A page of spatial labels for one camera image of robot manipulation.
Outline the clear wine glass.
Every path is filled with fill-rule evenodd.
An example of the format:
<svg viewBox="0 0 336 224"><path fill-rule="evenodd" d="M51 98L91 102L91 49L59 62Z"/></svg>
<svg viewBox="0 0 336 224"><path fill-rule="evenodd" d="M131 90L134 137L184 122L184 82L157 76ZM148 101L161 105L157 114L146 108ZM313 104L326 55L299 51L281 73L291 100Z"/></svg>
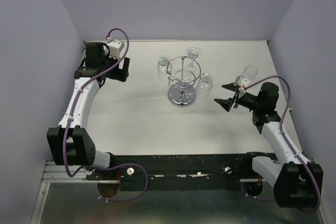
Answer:
<svg viewBox="0 0 336 224"><path fill-rule="evenodd" d="M255 66L248 65L244 68L241 75L244 79L253 82L258 75L258 69Z"/></svg>

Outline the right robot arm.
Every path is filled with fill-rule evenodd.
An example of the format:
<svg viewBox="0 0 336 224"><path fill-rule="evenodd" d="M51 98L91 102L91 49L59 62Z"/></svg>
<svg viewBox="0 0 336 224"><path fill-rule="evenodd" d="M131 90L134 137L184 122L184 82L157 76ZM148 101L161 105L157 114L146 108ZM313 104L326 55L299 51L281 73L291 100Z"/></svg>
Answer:
<svg viewBox="0 0 336 224"><path fill-rule="evenodd" d="M226 111L243 106L252 112L253 124L267 140L277 160L257 154L241 165L242 173L249 178L260 175L273 188L279 207L316 211L321 204L323 169L307 159L290 139L283 118L276 111L279 87L271 82L262 84L258 95L245 93L245 87L235 83L224 84L233 91L232 98L215 99Z"/></svg>

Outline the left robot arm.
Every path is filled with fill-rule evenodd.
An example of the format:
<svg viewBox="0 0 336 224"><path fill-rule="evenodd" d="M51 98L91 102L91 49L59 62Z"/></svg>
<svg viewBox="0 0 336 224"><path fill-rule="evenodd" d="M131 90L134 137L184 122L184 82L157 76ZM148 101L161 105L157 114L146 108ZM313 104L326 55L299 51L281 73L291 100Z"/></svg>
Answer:
<svg viewBox="0 0 336 224"><path fill-rule="evenodd" d="M116 166L111 163L112 154L96 149L87 132L87 124L95 96L105 81L126 82L130 59L124 58L122 67L118 62L124 51L124 42L117 39L85 44L85 56L74 72L74 91L65 115L57 127L50 127L47 131L47 141L56 165L67 163L69 166L98 168L104 179L116 175Z"/></svg>

